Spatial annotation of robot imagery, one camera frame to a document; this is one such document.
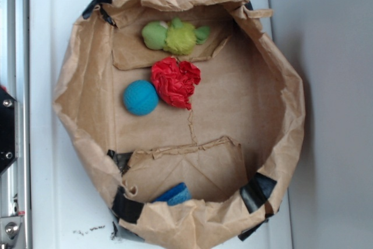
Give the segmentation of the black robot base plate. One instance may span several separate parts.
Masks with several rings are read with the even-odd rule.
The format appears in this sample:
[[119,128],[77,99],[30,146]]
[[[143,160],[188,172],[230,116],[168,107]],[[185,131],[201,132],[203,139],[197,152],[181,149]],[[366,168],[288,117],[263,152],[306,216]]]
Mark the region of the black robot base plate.
[[1,145],[1,175],[16,160],[16,100],[1,86],[1,127],[0,127],[0,145]]

